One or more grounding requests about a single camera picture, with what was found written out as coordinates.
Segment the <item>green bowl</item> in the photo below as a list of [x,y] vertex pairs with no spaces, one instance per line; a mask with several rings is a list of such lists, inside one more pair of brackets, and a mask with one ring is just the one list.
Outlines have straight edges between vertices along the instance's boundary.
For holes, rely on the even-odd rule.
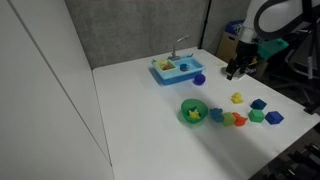
[[[189,117],[189,110],[197,107],[198,112],[201,114],[200,119]],[[181,104],[181,112],[184,119],[190,123],[198,123],[202,121],[208,114],[208,107],[205,103],[197,99],[187,99]]]

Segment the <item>blue block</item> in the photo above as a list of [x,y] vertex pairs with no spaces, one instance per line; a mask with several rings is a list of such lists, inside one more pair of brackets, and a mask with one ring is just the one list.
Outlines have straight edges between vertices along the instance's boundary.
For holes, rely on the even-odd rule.
[[251,104],[252,109],[263,110],[266,107],[267,103],[262,101],[261,99],[254,100]]
[[268,112],[266,115],[266,120],[269,124],[279,124],[284,117],[278,111]]
[[223,112],[222,109],[218,109],[218,108],[210,109],[211,119],[219,123],[222,122],[223,121],[222,112]]

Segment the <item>faucet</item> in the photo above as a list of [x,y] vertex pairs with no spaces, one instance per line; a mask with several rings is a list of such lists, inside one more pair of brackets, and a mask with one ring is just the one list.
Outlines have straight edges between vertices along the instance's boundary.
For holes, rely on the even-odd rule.
[[177,56],[176,55],[176,44],[180,41],[183,41],[185,39],[187,39],[189,37],[189,35],[185,35],[183,36],[182,38],[178,39],[174,44],[173,44],[173,51],[172,51],[172,56],[169,57],[169,59],[171,60],[179,60],[180,59],[180,56]]

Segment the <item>purple block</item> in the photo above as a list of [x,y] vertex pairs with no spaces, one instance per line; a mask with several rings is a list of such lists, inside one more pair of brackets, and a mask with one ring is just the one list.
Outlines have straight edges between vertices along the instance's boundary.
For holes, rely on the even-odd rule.
[[263,110],[266,107],[267,103],[262,101],[261,99],[254,100],[251,104],[252,109]]
[[278,111],[268,112],[266,115],[266,120],[269,124],[279,124],[284,117]]

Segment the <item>green block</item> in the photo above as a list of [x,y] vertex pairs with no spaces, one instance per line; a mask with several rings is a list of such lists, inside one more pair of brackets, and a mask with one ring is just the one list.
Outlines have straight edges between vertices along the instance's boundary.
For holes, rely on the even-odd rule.
[[232,126],[236,121],[236,118],[233,116],[232,113],[223,113],[222,117],[223,117],[222,124],[224,126]]
[[264,114],[261,110],[252,109],[249,118],[251,122],[261,123],[264,120]]

